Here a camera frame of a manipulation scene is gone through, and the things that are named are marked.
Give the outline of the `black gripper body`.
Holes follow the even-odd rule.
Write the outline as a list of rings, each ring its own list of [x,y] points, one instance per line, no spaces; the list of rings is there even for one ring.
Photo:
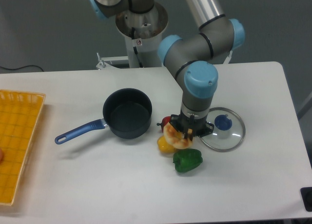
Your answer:
[[[195,116],[187,117],[183,113],[170,116],[170,124],[173,128],[184,134],[192,130],[192,136],[207,136],[213,133],[214,125],[206,121],[207,117],[196,119]]]

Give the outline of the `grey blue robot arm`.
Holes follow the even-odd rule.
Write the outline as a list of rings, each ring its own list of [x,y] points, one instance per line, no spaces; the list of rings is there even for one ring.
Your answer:
[[[168,25],[165,8],[155,0],[89,0],[101,19],[115,17],[125,39],[130,67],[165,66],[183,91],[181,111],[170,120],[186,139],[213,132],[206,118],[217,87],[214,57],[244,43],[245,31],[228,19],[218,0],[186,0],[199,33],[188,40],[163,37]]]

